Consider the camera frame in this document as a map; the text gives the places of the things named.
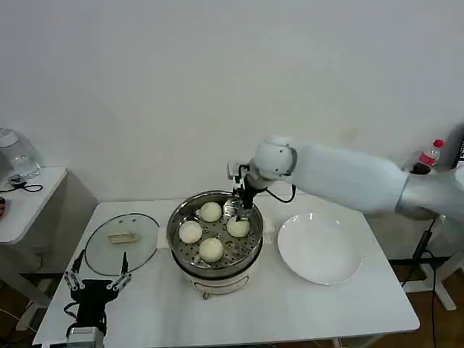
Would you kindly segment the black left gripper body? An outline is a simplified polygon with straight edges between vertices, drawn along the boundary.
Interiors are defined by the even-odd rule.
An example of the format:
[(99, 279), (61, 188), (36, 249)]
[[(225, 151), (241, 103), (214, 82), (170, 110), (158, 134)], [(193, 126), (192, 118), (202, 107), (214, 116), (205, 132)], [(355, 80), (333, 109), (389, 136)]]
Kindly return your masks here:
[(83, 280), (83, 288), (76, 287), (70, 296), (78, 304), (78, 311), (72, 327), (106, 328), (106, 305), (119, 295), (119, 288), (110, 280)]

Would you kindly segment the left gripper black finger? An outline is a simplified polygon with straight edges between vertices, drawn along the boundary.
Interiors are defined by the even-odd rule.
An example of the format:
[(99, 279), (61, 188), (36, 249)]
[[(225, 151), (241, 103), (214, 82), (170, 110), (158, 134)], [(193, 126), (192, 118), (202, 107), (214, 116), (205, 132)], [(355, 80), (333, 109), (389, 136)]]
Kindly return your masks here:
[(132, 274), (129, 272), (127, 252), (124, 252), (120, 276), (115, 281), (107, 285), (107, 289), (119, 292), (131, 281), (131, 277)]
[(78, 289), (84, 289), (85, 287), (79, 277), (80, 267), (84, 256), (85, 250), (82, 249), (80, 254), (72, 261), (70, 270), (66, 270), (64, 273), (64, 280), (71, 291), (77, 291)]

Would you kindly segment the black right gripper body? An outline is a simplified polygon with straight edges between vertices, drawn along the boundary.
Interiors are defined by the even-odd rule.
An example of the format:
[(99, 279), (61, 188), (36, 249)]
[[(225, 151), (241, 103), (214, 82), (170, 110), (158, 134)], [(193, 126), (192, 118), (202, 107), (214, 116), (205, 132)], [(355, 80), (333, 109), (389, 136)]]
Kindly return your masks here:
[(242, 202), (242, 206), (246, 210), (253, 208), (253, 201), (260, 190), (253, 185), (251, 178), (246, 176), (243, 183), (237, 189), (237, 194)]

